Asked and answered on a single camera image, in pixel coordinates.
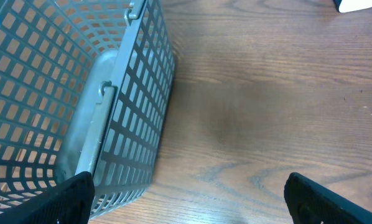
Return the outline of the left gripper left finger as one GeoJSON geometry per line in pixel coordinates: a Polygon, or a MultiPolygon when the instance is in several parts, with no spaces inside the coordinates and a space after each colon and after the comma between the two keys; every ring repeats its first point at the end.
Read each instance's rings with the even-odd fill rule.
{"type": "Polygon", "coordinates": [[[0,224],[88,223],[95,187],[84,171],[0,214],[0,224]]]}

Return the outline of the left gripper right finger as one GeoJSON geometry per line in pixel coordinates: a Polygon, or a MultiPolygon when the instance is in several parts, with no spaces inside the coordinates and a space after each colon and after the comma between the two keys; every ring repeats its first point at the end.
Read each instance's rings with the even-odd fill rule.
{"type": "Polygon", "coordinates": [[[284,199],[294,223],[372,223],[372,212],[293,172],[284,199]]]}

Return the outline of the white barcode scanner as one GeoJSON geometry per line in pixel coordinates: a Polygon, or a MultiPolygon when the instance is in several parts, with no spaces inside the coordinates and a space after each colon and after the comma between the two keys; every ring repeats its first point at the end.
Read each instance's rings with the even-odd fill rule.
{"type": "Polygon", "coordinates": [[[372,0],[333,0],[340,13],[355,12],[372,7],[372,0]]]}

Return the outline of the grey plastic mesh basket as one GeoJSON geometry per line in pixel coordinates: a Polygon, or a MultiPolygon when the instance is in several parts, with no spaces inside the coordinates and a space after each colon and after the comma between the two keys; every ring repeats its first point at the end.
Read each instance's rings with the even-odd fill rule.
{"type": "Polygon", "coordinates": [[[0,214],[83,171],[91,218],[138,199],[174,71],[158,0],[0,0],[0,214]]]}

